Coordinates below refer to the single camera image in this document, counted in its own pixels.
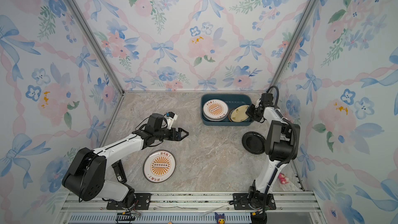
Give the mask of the pale yellow plate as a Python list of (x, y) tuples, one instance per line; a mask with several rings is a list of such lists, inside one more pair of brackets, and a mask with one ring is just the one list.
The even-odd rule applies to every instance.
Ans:
[(229, 120), (231, 122), (244, 122), (249, 119), (249, 116), (246, 114), (247, 109), (249, 108), (249, 105), (241, 105), (239, 107), (236, 107), (232, 109), (229, 112)]

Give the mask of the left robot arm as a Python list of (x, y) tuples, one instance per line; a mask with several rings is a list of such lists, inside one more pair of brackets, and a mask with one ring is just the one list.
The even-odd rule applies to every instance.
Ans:
[(82, 148), (74, 157), (62, 179), (62, 186), (78, 196), (79, 201), (102, 198), (131, 208), (136, 203), (135, 190), (125, 182), (106, 180), (106, 171), (137, 151), (154, 146), (155, 141), (180, 142), (189, 136), (182, 128), (173, 127), (178, 116), (153, 113), (126, 138), (96, 149)]

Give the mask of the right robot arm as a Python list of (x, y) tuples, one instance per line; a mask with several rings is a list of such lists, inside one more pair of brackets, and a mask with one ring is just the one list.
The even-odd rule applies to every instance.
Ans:
[(256, 122), (269, 124), (267, 137), (258, 132), (247, 132), (241, 142), (251, 154), (267, 155), (266, 163), (253, 185), (249, 188), (248, 201), (266, 203), (272, 186), (282, 169), (297, 157), (300, 127), (282, 115), (272, 93), (263, 93), (256, 104), (250, 105), (246, 115)]

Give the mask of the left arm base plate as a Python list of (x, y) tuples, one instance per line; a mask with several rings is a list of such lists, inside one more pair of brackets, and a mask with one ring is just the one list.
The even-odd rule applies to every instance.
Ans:
[(150, 193), (134, 193), (127, 195), (122, 201), (110, 200), (107, 203), (107, 210), (148, 210), (151, 202)]

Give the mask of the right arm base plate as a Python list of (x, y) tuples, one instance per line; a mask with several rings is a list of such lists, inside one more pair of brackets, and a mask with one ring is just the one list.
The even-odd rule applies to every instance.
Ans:
[(266, 211), (277, 209), (272, 194), (268, 194), (267, 197), (264, 194), (250, 197), (249, 193), (234, 193), (233, 200), (229, 204), (233, 205), (235, 210), (250, 210), (254, 212), (260, 211), (263, 207), (265, 207)]

